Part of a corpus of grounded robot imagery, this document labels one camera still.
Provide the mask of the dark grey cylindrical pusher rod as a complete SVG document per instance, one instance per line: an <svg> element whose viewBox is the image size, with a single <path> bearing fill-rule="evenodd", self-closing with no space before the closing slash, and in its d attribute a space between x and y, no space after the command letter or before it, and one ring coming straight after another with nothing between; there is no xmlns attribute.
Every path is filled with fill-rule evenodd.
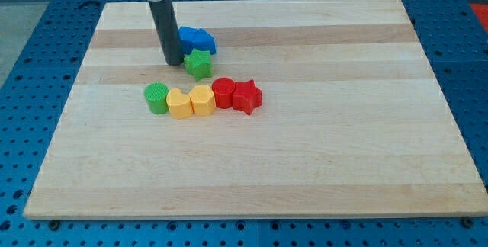
<svg viewBox="0 0 488 247"><path fill-rule="evenodd" d="M180 66L184 62L183 46L172 0L149 2L159 42L169 66Z"/></svg>

